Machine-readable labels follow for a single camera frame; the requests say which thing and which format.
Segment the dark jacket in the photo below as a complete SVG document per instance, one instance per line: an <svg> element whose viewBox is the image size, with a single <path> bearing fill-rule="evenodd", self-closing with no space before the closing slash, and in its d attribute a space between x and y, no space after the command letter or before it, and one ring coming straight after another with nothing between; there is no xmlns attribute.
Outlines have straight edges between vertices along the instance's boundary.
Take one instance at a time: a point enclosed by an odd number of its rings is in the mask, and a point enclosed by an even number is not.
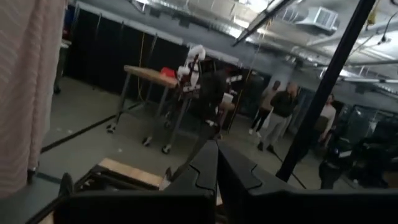
<svg viewBox="0 0 398 224"><path fill-rule="evenodd" d="M297 99L291 97L287 91L280 91L271 100L271 105L274 107L274 114L287 118L297 106Z"/></svg>
<svg viewBox="0 0 398 224"><path fill-rule="evenodd" d="M227 77L228 75L224 71L201 74L199 99L192 106L194 116L202 120L215 121L216 107L223 101L224 93L227 91Z"/></svg>

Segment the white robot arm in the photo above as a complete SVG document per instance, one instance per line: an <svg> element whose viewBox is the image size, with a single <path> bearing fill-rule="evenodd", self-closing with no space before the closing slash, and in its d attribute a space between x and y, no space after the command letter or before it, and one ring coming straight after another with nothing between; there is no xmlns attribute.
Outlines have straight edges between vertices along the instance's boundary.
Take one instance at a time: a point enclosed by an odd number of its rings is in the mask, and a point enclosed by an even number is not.
<svg viewBox="0 0 398 224"><path fill-rule="evenodd" d="M197 61L194 65L192 65L196 56L198 56ZM199 62L204 60L205 57L206 57L206 50L202 45L196 45L193 48L191 48L188 52L187 59L185 60L185 65L180 66L177 70L177 79L181 81L184 75L189 75L190 67L193 66L190 84L191 86L195 86L199 79Z"/></svg>

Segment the robotic arm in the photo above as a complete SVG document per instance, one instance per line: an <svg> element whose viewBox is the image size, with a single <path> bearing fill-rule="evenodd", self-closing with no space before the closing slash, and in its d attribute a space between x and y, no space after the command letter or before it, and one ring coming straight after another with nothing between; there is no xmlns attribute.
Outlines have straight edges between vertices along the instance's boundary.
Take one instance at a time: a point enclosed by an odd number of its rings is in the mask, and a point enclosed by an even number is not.
<svg viewBox="0 0 398 224"><path fill-rule="evenodd" d="M185 65L180 66L177 70L178 82L189 82L191 86L195 86L199 79L199 62L206 57L206 50L202 45L196 45L189 50Z"/></svg>

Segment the light pants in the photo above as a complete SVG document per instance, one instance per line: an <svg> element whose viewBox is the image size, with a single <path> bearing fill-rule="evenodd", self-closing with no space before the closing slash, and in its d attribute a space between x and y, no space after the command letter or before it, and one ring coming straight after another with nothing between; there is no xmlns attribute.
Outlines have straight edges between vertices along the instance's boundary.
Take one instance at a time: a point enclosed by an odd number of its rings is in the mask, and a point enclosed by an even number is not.
<svg viewBox="0 0 398 224"><path fill-rule="evenodd" d="M283 118L274 113L271 114L268 127L262 134L261 141L264 143L264 147L268 147L268 145L274 145L276 143L283 129L285 128L288 118Z"/></svg>

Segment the air duct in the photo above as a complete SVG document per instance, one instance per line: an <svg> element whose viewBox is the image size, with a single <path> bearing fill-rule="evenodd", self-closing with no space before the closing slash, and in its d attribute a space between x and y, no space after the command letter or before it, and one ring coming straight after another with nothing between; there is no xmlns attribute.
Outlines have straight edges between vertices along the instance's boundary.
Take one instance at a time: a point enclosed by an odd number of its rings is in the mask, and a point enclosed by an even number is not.
<svg viewBox="0 0 398 224"><path fill-rule="evenodd" d="M298 28L313 35L331 36L340 25L338 13L324 7L290 6L279 12L276 18L295 24Z"/></svg>

